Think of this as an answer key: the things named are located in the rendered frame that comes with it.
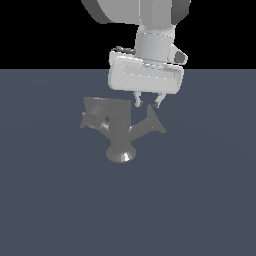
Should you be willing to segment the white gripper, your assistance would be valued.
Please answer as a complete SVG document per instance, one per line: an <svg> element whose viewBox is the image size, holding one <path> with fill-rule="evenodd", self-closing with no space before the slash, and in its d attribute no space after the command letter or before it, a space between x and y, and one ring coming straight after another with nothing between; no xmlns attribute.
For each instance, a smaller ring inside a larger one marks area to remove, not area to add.
<svg viewBox="0 0 256 256"><path fill-rule="evenodd" d="M184 75L181 66L164 65L163 69L148 67L142 59L115 51L109 53L109 64L109 87L113 90L134 91L135 107L143 105L141 92L152 92L158 93L152 107L159 108L166 94L179 91Z"/></svg>

